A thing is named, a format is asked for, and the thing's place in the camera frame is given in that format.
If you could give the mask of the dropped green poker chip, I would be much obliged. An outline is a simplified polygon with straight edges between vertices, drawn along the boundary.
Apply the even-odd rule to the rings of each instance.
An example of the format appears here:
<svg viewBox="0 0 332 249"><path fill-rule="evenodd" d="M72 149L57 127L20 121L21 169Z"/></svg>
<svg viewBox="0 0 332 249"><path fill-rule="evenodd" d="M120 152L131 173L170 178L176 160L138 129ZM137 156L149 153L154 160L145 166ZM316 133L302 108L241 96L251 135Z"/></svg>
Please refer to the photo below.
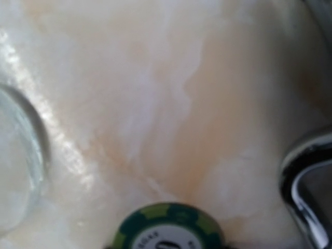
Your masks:
<svg viewBox="0 0 332 249"><path fill-rule="evenodd" d="M111 248L226 248L220 225L206 212L182 203L142 207L119 226Z"/></svg>

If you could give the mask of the aluminium poker case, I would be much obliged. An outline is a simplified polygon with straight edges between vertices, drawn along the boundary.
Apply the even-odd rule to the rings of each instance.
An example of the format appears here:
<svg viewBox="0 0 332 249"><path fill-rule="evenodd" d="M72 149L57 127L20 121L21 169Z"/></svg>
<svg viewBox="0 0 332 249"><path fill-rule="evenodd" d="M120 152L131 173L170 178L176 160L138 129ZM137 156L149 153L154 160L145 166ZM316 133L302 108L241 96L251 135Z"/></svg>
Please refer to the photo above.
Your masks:
<svg viewBox="0 0 332 249"><path fill-rule="evenodd" d="M331 248L331 126L302 137L280 165L279 191L311 248Z"/></svg>

